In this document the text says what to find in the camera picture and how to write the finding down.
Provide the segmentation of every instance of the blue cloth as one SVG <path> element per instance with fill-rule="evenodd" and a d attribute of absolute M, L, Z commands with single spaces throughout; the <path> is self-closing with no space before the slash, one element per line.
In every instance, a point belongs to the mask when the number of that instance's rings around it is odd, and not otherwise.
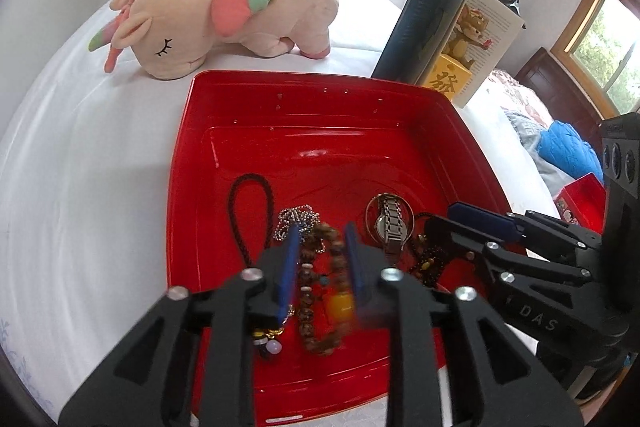
<path fill-rule="evenodd" d="M 598 156 L 568 123 L 556 120 L 540 133 L 538 154 L 576 180 L 593 172 L 600 183 L 604 183 Z"/>

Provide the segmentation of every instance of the yellow box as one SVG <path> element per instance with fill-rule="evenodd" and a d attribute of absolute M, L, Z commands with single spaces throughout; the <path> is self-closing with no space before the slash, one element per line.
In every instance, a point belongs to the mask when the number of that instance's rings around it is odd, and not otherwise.
<path fill-rule="evenodd" d="M 452 100 L 471 79 L 471 74 L 454 58 L 440 54 L 431 72 L 420 79 L 420 85 L 435 89 Z"/>

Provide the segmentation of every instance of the gray cloth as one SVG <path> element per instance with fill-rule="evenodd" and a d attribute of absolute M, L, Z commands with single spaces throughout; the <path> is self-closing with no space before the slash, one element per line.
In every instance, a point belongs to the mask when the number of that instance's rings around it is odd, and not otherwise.
<path fill-rule="evenodd" d="M 543 160 L 538 154 L 538 143 L 540 142 L 540 132 L 545 128 L 539 123 L 531 120 L 528 116 L 515 111 L 504 112 L 509 118 L 511 125 L 520 138 L 520 143 L 531 156 L 533 163 L 549 189 L 551 197 L 555 198 L 565 185 L 575 181 L 569 174 L 562 171 L 555 165 Z"/>

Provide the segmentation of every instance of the metal bolt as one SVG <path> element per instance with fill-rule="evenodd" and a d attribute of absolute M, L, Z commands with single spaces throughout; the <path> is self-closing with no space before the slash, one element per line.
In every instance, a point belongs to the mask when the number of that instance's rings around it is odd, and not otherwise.
<path fill-rule="evenodd" d="M 260 268 L 245 268 L 242 270 L 240 277 L 244 281 L 259 281 L 263 274 Z"/>
<path fill-rule="evenodd" d="M 172 286 L 167 290 L 166 296 L 172 301 L 181 301 L 189 296 L 189 290 L 184 286 Z"/>
<path fill-rule="evenodd" d="M 456 297 L 461 301 L 472 301 L 478 297 L 478 292 L 471 286 L 460 286 L 456 289 Z"/>
<path fill-rule="evenodd" d="M 505 282 L 512 283 L 514 280 L 516 280 L 516 276 L 514 276 L 514 274 L 510 272 L 502 272 L 500 274 L 500 279 Z"/>
<path fill-rule="evenodd" d="M 402 270 L 399 270 L 398 268 L 385 268 L 380 272 L 380 277 L 389 282 L 399 281 L 402 279 L 403 275 Z"/>

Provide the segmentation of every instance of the camera lens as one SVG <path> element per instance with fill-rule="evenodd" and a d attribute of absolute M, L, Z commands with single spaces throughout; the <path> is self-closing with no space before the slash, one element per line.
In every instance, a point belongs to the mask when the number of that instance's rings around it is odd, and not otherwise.
<path fill-rule="evenodd" d="M 607 145 L 602 151 L 602 166 L 606 169 L 611 165 L 611 151 L 609 151 L 609 146 Z"/>
<path fill-rule="evenodd" d="M 620 178 L 622 173 L 622 153 L 620 152 L 620 145 L 617 143 L 613 145 L 613 155 L 611 158 L 611 167 L 616 179 Z"/>
<path fill-rule="evenodd" d="M 636 157 L 633 151 L 626 153 L 625 157 L 625 174 L 629 183 L 633 182 L 636 177 Z"/>

